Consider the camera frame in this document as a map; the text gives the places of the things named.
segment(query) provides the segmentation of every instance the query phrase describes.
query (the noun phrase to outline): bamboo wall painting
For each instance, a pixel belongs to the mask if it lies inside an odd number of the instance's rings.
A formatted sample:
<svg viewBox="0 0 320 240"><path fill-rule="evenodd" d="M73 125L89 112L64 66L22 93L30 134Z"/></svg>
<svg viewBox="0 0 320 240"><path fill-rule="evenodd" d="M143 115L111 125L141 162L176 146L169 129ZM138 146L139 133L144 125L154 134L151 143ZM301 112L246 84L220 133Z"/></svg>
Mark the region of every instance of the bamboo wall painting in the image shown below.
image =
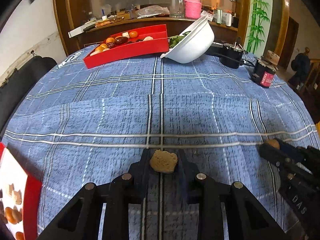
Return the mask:
<svg viewBox="0 0 320 240"><path fill-rule="evenodd" d="M263 55L270 29L272 0L251 0L244 49L257 57Z"/></svg>

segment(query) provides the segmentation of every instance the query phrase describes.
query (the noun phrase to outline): red tray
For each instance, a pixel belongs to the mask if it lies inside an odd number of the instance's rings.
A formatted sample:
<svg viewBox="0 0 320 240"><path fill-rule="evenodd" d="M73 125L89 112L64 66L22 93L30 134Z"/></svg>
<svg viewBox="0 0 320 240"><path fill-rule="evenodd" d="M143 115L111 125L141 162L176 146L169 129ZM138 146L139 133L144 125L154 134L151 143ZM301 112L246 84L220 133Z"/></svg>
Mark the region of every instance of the red tray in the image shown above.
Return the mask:
<svg viewBox="0 0 320 240"><path fill-rule="evenodd" d="M140 56L140 55L145 55L150 53L169 51L167 27L165 24L133 29L133 30L129 30L128 32L131 32L131 31L136 31L138 33L138 37L134 39L129 39L129 41L135 42L138 39L143 40L147 36L151 36L153 40L140 41L137 43L130 43L130 44L122 44L122 45L116 46L113 49L109 49L99 54L90 56L90 54L94 52L94 50L96 49L95 47L84 58L84 63L87 66L87 68L93 68L93 67L96 67L105 63L109 63L112 61L116 61L119 59L135 57L135 56ZM116 36L122 36L122 33L114 34L111 37L115 38Z"/></svg>
<svg viewBox="0 0 320 240"><path fill-rule="evenodd" d="M0 178L1 186L3 186L6 178L11 178L10 183L12 182L16 185L15 190L20 190L22 193L21 205L15 205L13 201L12 203L10 202L10 197L6 195L5 190L2 188L3 198L1 200L4 208L7 206L11 208L17 206L17 209L22 212L22 221L15 225L8 222L6 225L7 228L13 236L19 231L24 233L25 240L36 240L38 237L37 214L42 187L41 182L28 174L28 172L19 165L3 143L0 143L0 174L2 175Z"/></svg>

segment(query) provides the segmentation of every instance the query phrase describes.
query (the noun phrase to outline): metal screw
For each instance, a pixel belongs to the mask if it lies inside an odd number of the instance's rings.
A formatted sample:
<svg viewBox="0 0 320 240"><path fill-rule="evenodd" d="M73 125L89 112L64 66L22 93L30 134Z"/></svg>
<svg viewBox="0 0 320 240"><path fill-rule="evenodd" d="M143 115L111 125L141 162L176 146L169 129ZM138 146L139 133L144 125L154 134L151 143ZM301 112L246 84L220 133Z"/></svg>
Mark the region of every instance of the metal screw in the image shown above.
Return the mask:
<svg viewBox="0 0 320 240"><path fill-rule="evenodd" d="M87 190L92 190L94 188L94 183L89 182L89 183L85 184L84 188Z"/></svg>
<svg viewBox="0 0 320 240"><path fill-rule="evenodd" d="M293 177L294 177L294 175L293 175L292 173L289 173L288 176L287 176L287 178L288 178L289 180L292 180Z"/></svg>
<svg viewBox="0 0 320 240"><path fill-rule="evenodd" d="M203 173L198 173L197 174L197 178L198 179L205 179L207 176L205 175L205 174L203 174Z"/></svg>
<svg viewBox="0 0 320 240"><path fill-rule="evenodd" d="M124 179L124 180L128 180L128 179L131 179L131 174L130 173L125 173L125 174L123 174L122 176L122 179Z"/></svg>
<svg viewBox="0 0 320 240"><path fill-rule="evenodd" d="M242 188L243 187L243 184L239 181L236 181L234 184L233 184L236 188Z"/></svg>

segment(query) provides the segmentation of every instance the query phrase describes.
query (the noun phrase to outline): green bamboo decoration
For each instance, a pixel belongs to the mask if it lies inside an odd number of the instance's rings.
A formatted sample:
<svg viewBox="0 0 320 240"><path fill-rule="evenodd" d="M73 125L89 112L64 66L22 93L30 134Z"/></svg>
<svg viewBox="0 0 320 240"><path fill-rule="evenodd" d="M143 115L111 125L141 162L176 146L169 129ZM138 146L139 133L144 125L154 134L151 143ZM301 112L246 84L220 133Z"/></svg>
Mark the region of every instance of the green bamboo decoration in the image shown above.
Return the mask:
<svg viewBox="0 0 320 240"><path fill-rule="evenodd" d="M251 15L251 25L248 26L248 28L250 28L250 33L249 36L247 36L247 51L254 54L258 46L264 42L262 37L265 38L265 34L262 23L270 22L270 19L268 18L268 14L266 12L268 11L270 4L264 2L263 0L251 0L251 4L253 9Z"/></svg>

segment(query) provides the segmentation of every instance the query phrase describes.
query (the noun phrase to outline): plaid tablecloth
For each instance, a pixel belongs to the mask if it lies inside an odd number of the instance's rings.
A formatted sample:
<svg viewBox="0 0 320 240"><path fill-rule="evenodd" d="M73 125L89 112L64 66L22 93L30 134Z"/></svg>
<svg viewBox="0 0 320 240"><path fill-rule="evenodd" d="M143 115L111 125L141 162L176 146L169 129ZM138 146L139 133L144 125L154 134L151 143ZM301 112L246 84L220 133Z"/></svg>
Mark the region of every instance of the plaid tablecloth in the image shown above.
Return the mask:
<svg viewBox="0 0 320 240"><path fill-rule="evenodd" d="M146 55L87 69L91 50L49 71L3 138L42 180L39 233L86 182L110 182L146 147L183 148L216 181L243 182L284 230L297 221L277 192L276 167L257 151L270 138L319 148L310 115L285 82L275 77L262 88L251 67L230 69L207 55L184 65ZM198 206L182 202L175 175L151 173L145 203L129 214L130 239L196 239Z"/></svg>

